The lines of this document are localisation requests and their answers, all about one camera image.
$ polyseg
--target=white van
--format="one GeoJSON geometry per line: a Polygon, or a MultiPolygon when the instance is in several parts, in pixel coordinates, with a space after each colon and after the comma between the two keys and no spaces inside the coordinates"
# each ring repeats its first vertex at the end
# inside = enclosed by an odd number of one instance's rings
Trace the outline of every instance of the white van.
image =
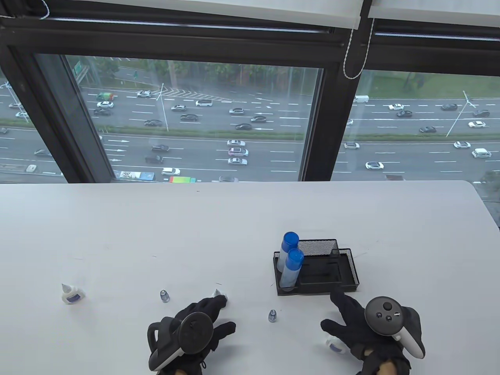
{"type": "Polygon", "coordinates": [[[475,158],[489,158],[492,153],[489,152],[486,148],[476,148],[472,151],[472,156],[475,158]]]}
{"type": "Polygon", "coordinates": [[[368,95],[356,95],[354,97],[354,103],[368,103],[369,99],[368,95]]]}

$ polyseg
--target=gloved hand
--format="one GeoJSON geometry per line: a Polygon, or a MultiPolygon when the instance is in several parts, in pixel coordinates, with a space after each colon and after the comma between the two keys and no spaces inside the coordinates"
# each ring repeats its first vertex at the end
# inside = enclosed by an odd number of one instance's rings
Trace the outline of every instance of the gloved hand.
{"type": "Polygon", "coordinates": [[[330,300],[338,307],[345,325],[325,319],[321,329],[338,337],[357,359],[365,361],[362,375],[376,373],[380,365],[392,361],[398,375],[410,373],[410,362],[403,355],[403,347],[391,336],[375,333],[365,319],[365,309],[354,298],[345,295],[340,288],[330,293],[330,300]]]}
{"type": "MultiPolygon", "coordinates": [[[[224,295],[217,297],[204,298],[198,303],[191,303],[184,310],[181,310],[175,316],[177,319],[183,320],[191,313],[202,312],[207,314],[212,322],[215,323],[219,317],[221,309],[226,307],[228,300],[224,295]]],[[[235,333],[236,324],[233,321],[221,324],[213,329],[213,336],[208,345],[196,354],[184,354],[175,358],[166,367],[161,369],[160,375],[174,374],[175,371],[184,371],[187,375],[202,375],[202,368],[207,368],[205,365],[205,358],[209,355],[210,351],[215,351],[219,345],[219,341],[228,335],[235,333]]]]}

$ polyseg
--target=blue cap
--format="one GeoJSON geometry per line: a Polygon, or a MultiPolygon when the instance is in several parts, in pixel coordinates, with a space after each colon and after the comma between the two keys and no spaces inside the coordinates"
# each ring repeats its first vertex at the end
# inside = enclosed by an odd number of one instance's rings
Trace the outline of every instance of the blue cap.
{"type": "Polygon", "coordinates": [[[295,232],[286,232],[283,236],[283,242],[281,242],[281,248],[285,253],[288,253],[290,249],[295,249],[299,244],[299,235],[295,232]]]}
{"type": "Polygon", "coordinates": [[[286,257],[286,268],[290,271],[300,270],[304,262],[304,253],[298,248],[292,248],[286,257]]]}

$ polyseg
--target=window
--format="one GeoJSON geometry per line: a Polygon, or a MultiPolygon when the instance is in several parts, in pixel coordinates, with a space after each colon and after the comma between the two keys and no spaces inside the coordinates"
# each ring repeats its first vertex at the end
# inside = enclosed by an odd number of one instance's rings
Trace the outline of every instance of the window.
{"type": "Polygon", "coordinates": [[[65,183],[12,86],[0,72],[0,183],[65,183]]]}
{"type": "Polygon", "coordinates": [[[168,182],[164,167],[198,182],[299,178],[317,68],[66,58],[118,178],[168,182]],[[248,150],[238,164],[229,140],[248,150]]]}
{"type": "Polygon", "coordinates": [[[500,224],[500,77],[366,70],[365,96],[332,180],[465,180],[500,224]]]}

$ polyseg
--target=mesh organizer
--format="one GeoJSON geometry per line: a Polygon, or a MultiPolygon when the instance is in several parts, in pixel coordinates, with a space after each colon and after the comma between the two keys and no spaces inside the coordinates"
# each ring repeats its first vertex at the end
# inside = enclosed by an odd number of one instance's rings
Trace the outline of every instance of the mesh organizer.
{"type": "Polygon", "coordinates": [[[350,248],[339,248],[336,239],[301,239],[298,248],[304,262],[292,288],[280,288],[281,272],[276,265],[280,252],[273,254],[274,277],[278,296],[329,294],[336,286],[354,292],[360,281],[350,248]]]}

